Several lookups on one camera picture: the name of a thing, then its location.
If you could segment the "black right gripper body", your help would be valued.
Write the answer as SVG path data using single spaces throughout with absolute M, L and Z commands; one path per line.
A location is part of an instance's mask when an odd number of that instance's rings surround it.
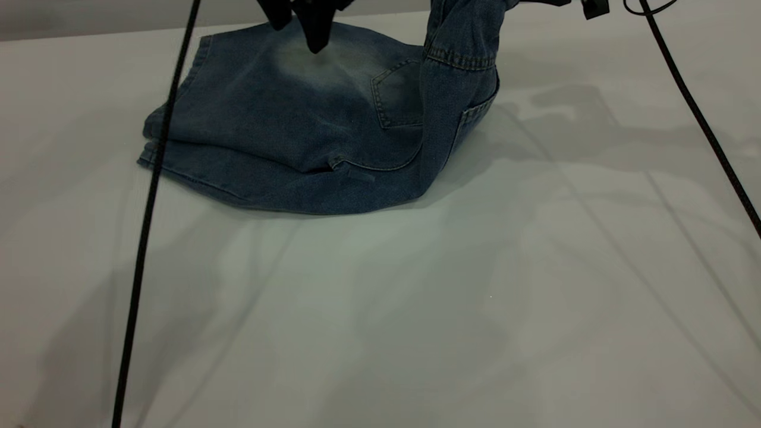
M 581 1 L 572 1 L 572 0 L 525 0 L 520 1 L 521 3 L 531 3 L 531 4 L 542 4 L 542 5 L 550 5 L 554 7 L 565 7 L 566 5 L 571 5 L 571 3 L 579 3 L 581 5 L 583 14 L 585 19 L 588 21 L 591 19 L 594 19 L 595 17 L 600 17 L 606 14 L 609 14 L 611 11 L 611 6 L 609 6 L 609 1 L 607 0 L 581 0 Z

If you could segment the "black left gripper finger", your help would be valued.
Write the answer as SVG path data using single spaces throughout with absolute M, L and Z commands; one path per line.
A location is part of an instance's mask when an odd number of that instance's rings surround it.
M 329 43 L 335 13 L 353 3 L 348 1 L 294 1 L 294 13 L 299 19 L 307 41 L 307 47 L 318 54 Z
M 269 24 L 279 32 L 293 19 L 293 8 L 289 0 L 257 0 Z

